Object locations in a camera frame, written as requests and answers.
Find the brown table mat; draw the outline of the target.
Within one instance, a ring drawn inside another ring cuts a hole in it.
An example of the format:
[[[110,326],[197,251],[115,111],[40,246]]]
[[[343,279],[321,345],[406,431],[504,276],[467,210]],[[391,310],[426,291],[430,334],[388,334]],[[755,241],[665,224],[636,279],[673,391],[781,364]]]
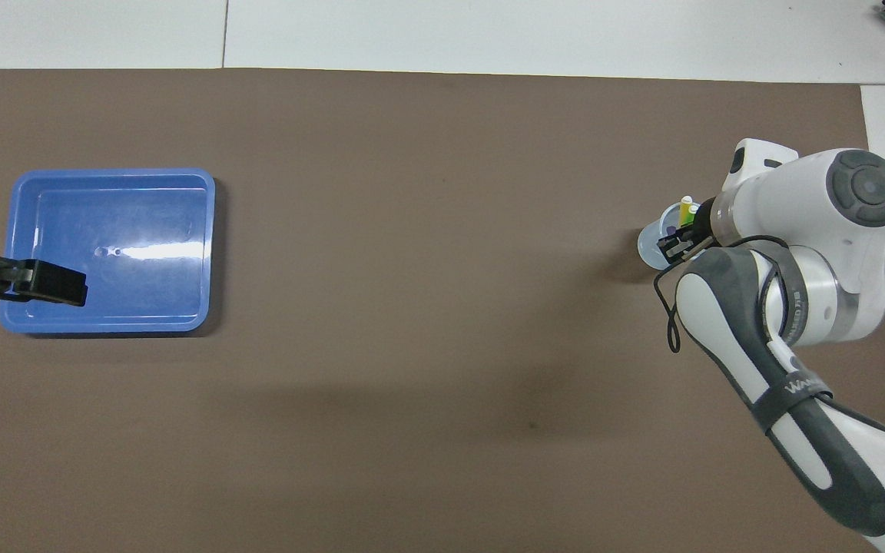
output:
[[[860,88],[0,71],[0,253],[24,172],[217,179],[196,332],[0,325],[0,553],[874,553],[637,254],[745,137],[865,148]]]

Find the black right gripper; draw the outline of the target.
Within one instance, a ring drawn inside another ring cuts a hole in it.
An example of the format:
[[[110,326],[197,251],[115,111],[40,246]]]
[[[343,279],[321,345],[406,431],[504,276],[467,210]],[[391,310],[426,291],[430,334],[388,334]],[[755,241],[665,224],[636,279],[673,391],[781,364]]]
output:
[[[713,231],[711,217],[717,198],[709,198],[699,203],[692,224],[679,227],[675,234],[658,240],[658,249],[665,266],[687,263],[698,255],[698,248],[718,247],[718,239]]]

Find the clear plastic cup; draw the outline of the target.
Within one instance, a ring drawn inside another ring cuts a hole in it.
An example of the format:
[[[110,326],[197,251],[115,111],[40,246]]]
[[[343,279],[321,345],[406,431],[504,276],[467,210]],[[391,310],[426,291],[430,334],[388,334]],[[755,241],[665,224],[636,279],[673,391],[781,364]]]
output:
[[[637,238],[637,251],[647,266],[655,270],[666,269],[663,257],[658,249],[658,240],[665,235],[666,225],[677,224],[679,227],[679,202],[661,212],[661,216],[649,223],[640,231]]]

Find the blue plastic tray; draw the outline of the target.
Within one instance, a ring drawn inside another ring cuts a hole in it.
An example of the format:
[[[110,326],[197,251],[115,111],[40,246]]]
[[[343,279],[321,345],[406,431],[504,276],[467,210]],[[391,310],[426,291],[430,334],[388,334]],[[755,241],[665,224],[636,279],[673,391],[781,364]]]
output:
[[[85,275],[84,306],[0,303],[25,335],[186,333],[210,311],[217,185],[204,169],[29,171],[15,182],[5,256]]]

